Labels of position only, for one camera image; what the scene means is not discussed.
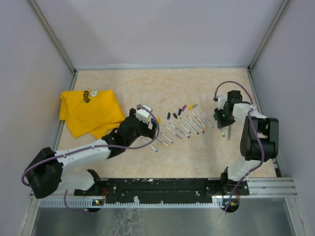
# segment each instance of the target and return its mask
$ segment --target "white marker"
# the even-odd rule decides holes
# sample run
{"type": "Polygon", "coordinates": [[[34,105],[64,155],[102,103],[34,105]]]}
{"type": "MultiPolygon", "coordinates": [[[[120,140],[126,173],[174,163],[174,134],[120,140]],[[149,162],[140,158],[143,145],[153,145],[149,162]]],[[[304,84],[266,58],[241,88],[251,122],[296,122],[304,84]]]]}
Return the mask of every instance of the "white marker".
{"type": "Polygon", "coordinates": [[[229,126],[228,126],[228,133],[227,133],[227,139],[228,139],[228,140],[231,140],[231,132],[232,132],[232,126],[229,125],[229,126]]]}
{"type": "Polygon", "coordinates": [[[169,147],[169,145],[166,143],[166,142],[164,142],[162,139],[160,139],[159,137],[157,138],[157,140],[159,140],[161,143],[163,143],[165,146],[167,146],[167,147],[169,147]]]}
{"type": "Polygon", "coordinates": [[[220,128],[219,130],[221,131],[222,136],[225,137],[225,133],[224,133],[223,129],[220,128]]]}
{"type": "Polygon", "coordinates": [[[184,141],[184,139],[181,136],[179,136],[177,133],[173,132],[170,128],[168,128],[167,126],[164,126],[164,127],[167,128],[167,130],[169,132],[171,132],[172,134],[174,134],[177,138],[179,138],[180,140],[184,141]]]}
{"type": "Polygon", "coordinates": [[[204,133],[205,131],[203,131],[202,129],[201,129],[201,127],[192,119],[192,118],[190,118],[189,116],[187,116],[188,117],[188,119],[190,119],[190,121],[194,124],[194,125],[196,125],[196,127],[202,132],[202,133],[204,133]]]}
{"type": "Polygon", "coordinates": [[[192,114],[196,117],[196,119],[201,123],[201,125],[202,125],[203,127],[207,128],[207,126],[201,121],[201,119],[199,119],[199,117],[198,117],[193,111],[191,111],[191,112],[192,112],[192,114]]]}
{"type": "Polygon", "coordinates": [[[188,124],[183,118],[181,120],[190,128],[192,129],[196,134],[199,134],[197,130],[195,130],[190,124],[188,124]]]}
{"type": "Polygon", "coordinates": [[[168,138],[165,134],[163,134],[162,132],[160,132],[160,134],[163,135],[163,137],[166,138],[168,141],[170,141],[171,143],[173,143],[173,141],[172,141],[170,138],[168,138]]]}
{"type": "Polygon", "coordinates": [[[205,119],[205,121],[207,121],[207,123],[210,125],[210,127],[213,129],[213,125],[211,125],[210,121],[208,121],[208,119],[205,117],[205,115],[202,114],[202,112],[200,112],[200,114],[201,114],[202,117],[205,119]]]}
{"type": "Polygon", "coordinates": [[[172,125],[171,123],[169,123],[169,125],[172,126],[174,129],[176,129],[181,134],[184,134],[187,138],[189,138],[189,135],[186,134],[184,131],[180,130],[179,128],[177,128],[176,126],[172,125]]]}
{"type": "Polygon", "coordinates": [[[184,125],[180,124],[179,122],[178,122],[178,124],[179,124],[182,128],[184,128],[188,133],[191,133],[191,131],[190,131],[189,129],[187,129],[184,125]]]}
{"type": "MultiPolygon", "coordinates": [[[[146,141],[144,138],[142,138],[142,140],[143,140],[146,144],[149,143],[149,142],[146,141]]],[[[154,146],[152,146],[151,144],[149,144],[149,146],[150,146],[155,152],[158,152],[158,150],[157,150],[154,146]]]]}

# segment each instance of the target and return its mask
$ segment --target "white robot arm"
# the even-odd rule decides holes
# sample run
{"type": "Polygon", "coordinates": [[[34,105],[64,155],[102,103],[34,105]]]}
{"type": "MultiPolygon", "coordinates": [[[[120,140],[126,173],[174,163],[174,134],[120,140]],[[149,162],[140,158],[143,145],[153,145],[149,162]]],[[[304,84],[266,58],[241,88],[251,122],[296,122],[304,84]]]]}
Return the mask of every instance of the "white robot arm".
{"type": "Polygon", "coordinates": [[[152,108],[143,105],[137,106],[137,109],[130,110],[129,116],[119,128],[91,144],[63,151],[43,148],[25,170],[22,183],[32,188],[36,198],[47,197],[56,190],[89,190],[94,185],[95,178],[99,178],[98,175],[89,170],[74,173],[70,170],[112,158],[126,149],[141,148],[129,147],[140,136],[155,138],[158,132],[157,123],[154,122],[149,129],[152,108]]]}
{"type": "Polygon", "coordinates": [[[243,102],[240,91],[230,91],[227,96],[220,95],[217,99],[218,108],[215,109],[215,114],[218,128],[232,125],[235,118],[244,125],[240,144],[241,155],[226,169],[227,178],[238,182],[261,162],[260,147],[250,128],[249,111],[256,131],[265,135],[265,138],[260,138],[265,153],[264,161],[275,158],[278,154],[279,122],[275,118],[268,118],[259,113],[256,106],[243,102]]]}

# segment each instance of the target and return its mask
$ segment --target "white wall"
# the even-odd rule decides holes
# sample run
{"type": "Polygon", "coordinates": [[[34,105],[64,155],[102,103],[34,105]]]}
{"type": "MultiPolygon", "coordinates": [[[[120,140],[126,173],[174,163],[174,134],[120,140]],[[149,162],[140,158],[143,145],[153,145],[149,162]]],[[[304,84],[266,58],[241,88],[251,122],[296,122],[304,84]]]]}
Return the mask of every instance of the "white wall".
{"type": "Polygon", "coordinates": [[[280,121],[281,163],[310,222],[315,218],[314,13],[315,1],[291,1],[253,72],[267,115],[280,121]]]}
{"type": "Polygon", "coordinates": [[[247,66],[283,0],[37,0],[74,67],[247,66]]]}
{"type": "Polygon", "coordinates": [[[0,231],[14,236],[30,188],[24,169],[51,144],[71,73],[25,0],[0,7],[0,231]]]}

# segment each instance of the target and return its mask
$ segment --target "yellow cloth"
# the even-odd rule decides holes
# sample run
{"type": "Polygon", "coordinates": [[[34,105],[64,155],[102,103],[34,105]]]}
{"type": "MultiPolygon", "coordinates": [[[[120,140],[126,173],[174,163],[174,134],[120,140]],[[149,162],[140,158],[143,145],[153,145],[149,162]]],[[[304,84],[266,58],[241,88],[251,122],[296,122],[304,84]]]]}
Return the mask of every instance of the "yellow cloth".
{"type": "Polygon", "coordinates": [[[112,90],[65,91],[60,99],[59,118],[74,138],[90,132],[99,139],[125,119],[112,90]]]}

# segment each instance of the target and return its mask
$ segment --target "beige table surface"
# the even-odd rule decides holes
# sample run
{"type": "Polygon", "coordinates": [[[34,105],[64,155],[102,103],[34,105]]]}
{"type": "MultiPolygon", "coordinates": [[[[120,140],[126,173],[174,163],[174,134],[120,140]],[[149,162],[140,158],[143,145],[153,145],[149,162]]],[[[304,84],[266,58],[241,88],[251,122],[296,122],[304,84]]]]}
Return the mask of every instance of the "beige table surface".
{"type": "MultiPolygon", "coordinates": [[[[139,150],[127,150],[114,158],[98,161],[77,170],[94,169],[101,177],[220,177],[224,169],[240,155],[240,139],[243,126],[239,121],[232,125],[231,140],[222,137],[213,118],[217,103],[212,99],[214,91],[221,82],[234,80],[241,83],[252,95],[252,89],[244,68],[202,68],[202,69],[128,69],[80,71],[74,90],[109,90],[112,89],[127,116],[130,108],[137,104],[146,104],[153,108],[155,116],[161,117],[161,130],[174,143],[166,147],[159,141],[150,147],[139,150]],[[169,122],[176,126],[179,119],[167,113],[177,113],[185,104],[197,103],[193,110],[202,112],[215,126],[205,129],[199,135],[191,132],[190,138],[181,142],[165,129],[169,122]]],[[[226,94],[232,89],[241,90],[237,85],[225,84],[218,92],[226,94]]],[[[242,91],[243,99],[249,101],[242,91]]],[[[191,111],[186,109],[180,117],[186,121],[191,111]]],[[[95,141],[91,134],[74,139],[67,126],[63,127],[58,150],[75,148],[95,141]]],[[[132,147],[143,145],[139,138],[132,147]]],[[[251,177],[275,177],[272,160],[250,175],[251,177]]]]}

